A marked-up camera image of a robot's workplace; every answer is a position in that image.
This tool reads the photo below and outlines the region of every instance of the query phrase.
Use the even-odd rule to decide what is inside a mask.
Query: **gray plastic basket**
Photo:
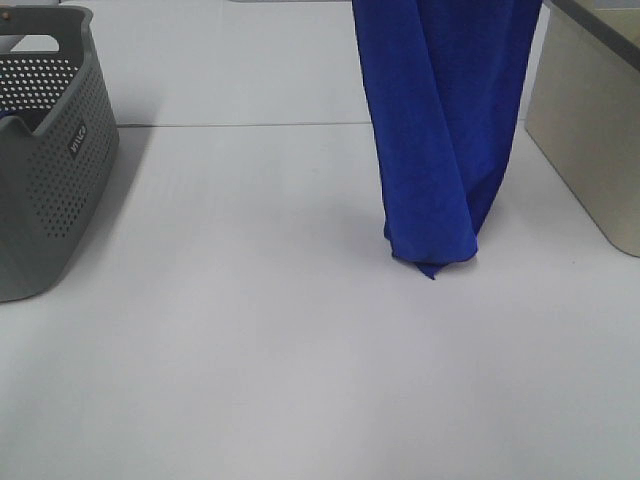
[[[0,35],[59,45],[0,54],[0,301],[57,281],[113,164],[118,131],[91,17],[77,7],[0,7]]]

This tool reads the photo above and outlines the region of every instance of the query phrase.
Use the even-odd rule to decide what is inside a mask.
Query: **embossed basket logo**
[[[71,156],[74,159],[78,156],[78,153],[80,153],[80,150],[82,149],[82,145],[84,144],[84,141],[87,139],[87,133],[88,133],[87,126],[85,125],[83,120],[80,122],[80,125],[78,125],[78,128],[76,128],[76,133],[68,145],[69,153],[71,153]]]

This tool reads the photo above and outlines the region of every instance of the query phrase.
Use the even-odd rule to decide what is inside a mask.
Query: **blue towel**
[[[433,278],[477,252],[541,0],[353,0],[393,255]]]

